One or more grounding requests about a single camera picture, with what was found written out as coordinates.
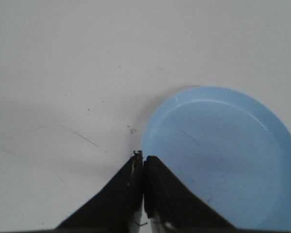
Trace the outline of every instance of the white surface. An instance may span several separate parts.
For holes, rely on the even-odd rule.
[[[291,132],[291,1],[0,1],[0,231],[57,226],[195,85]]]

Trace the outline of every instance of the light blue plate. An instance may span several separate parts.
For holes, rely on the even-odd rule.
[[[142,150],[236,227],[291,229],[291,135],[253,98],[211,86],[178,93],[152,116]]]

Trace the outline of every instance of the white table surface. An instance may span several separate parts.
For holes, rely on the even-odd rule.
[[[0,1],[0,231],[56,227],[196,85],[291,132],[291,1]]]

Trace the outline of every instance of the plate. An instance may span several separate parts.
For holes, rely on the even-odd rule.
[[[291,230],[291,135],[255,99],[213,86],[180,92],[150,119],[142,150],[236,227]]]

